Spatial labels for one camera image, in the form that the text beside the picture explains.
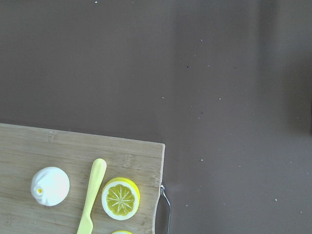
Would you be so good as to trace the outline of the yellow plastic knife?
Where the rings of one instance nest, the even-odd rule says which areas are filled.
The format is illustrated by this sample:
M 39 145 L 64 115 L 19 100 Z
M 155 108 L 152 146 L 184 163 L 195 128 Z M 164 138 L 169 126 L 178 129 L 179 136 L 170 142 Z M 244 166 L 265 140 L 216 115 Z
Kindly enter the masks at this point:
M 78 234 L 91 234 L 93 230 L 93 222 L 91 220 L 91 211 L 97 197 L 99 188 L 103 181 L 107 163 L 104 159 L 96 159 L 90 171 L 90 177 L 88 182 L 87 194 L 82 211 L 80 223 L 78 226 Z

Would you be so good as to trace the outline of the bamboo cutting board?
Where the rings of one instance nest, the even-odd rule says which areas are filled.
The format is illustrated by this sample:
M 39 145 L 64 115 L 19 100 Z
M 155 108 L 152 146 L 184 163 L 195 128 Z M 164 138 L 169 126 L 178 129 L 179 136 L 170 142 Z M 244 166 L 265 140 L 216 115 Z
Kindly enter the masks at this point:
M 91 218 L 93 233 L 127 230 L 155 232 L 165 145 L 109 136 L 1 124 L 0 231 L 3 234 L 75 234 L 86 198 L 92 163 L 107 162 L 103 179 L 131 179 L 139 188 L 140 205 L 130 219 L 117 221 L 96 197 Z M 40 205 L 31 195 L 31 181 L 39 170 L 55 166 L 70 180 L 67 197 L 58 205 Z

